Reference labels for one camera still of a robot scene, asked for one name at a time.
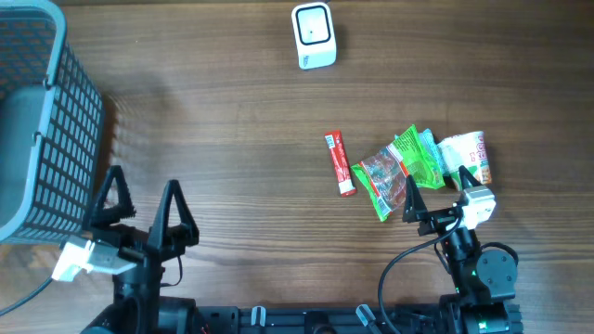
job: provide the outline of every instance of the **green snack bag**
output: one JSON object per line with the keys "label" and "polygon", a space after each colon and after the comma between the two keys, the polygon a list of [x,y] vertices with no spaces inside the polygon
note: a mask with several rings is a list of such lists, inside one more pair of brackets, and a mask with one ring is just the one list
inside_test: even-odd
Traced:
{"label": "green snack bag", "polygon": [[415,124],[395,139],[394,145],[417,186],[438,189],[446,185],[437,160],[421,144]]}
{"label": "green snack bag", "polygon": [[405,202],[409,174],[415,177],[418,186],[436,189],[445,185],[435,158],[420,143],[415,125],[378,154],[351,169],[368,190],[382,222]]}

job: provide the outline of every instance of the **red wrapper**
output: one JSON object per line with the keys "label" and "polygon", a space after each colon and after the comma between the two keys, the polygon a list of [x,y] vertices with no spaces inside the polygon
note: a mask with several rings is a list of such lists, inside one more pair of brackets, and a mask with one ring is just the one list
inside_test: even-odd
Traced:
{"label": "red wrapper", "polygon": [[334,171],[336,172],[336,178],[338,179],[338,188],[341,190],[341,196],[347,197],[353,195],[356,193],[356,189],[351,180],[349,162],[346,159],[341,131],[330,131],[325,133],[324,137],[326,138],[326,144],[328,144],[328,148],[330,149],[332,162],[334,162]]}

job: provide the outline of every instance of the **gray plastic basket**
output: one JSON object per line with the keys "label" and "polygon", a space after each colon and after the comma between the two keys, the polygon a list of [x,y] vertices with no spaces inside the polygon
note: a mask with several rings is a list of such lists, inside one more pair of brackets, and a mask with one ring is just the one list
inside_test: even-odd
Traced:
{"label": "gray plastic basket", "polygon": [[81,233],[104,116],[61,10],[0,0],[0,242]]}

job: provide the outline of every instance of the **wooden table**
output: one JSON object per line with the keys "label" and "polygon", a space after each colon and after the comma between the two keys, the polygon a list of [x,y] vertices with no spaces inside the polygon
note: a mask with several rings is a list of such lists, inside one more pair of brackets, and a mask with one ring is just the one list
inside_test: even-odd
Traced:
{"label": "wooden table", "polygon": [[[594,6],[518,1],[332,2],[333,66],[301,71],[294,3],[64,7],[104,95],[102,165],[121,164],[147,228],[180,180],[200,227],[183,282],[198,305],[377,303],[381,270],[421,243],[365,189],[338,195],[323,134],[351,163],[415,123],[439,138],[485,131],[497,195],[482,242],[521,256],[527,333],[594,326]],[[452,189],[423,191],[430,208]],[[51,247],[0,248],[0,306],[35,288]],[[177,280],[176,261],[164,280]],[[437,302],[453,285],[433,250],[388,276],[387,302]],[[54,283],[0,319],[3,333],[78,332],[110,303],[110,277]]]}

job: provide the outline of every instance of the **white label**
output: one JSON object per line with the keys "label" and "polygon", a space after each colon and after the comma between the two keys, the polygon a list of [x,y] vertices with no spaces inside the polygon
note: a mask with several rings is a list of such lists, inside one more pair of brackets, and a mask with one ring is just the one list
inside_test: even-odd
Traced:
{"label": "white label", "polygon": [[351,180],[344,180],[342,182],[339,182],[338,188],[341,190],[341,194],[355,189],[355,187],[353,186],[353,182],[351,182]]}
{"label": "white label", "polygon": [[390,208],[388,207],[388,204],[386,204],[386,201],[383,200],[383,198],[381,197],[378,197],[378,207],[380,208],[382,216],[392,212],[392,210],[390,210]]}
{"label": "white label", "polygon": [[332,135],[326,135],[326,144],[328,144],[328,148],[336,148],[336,146],[334,145],[334,138],[332,138]]}

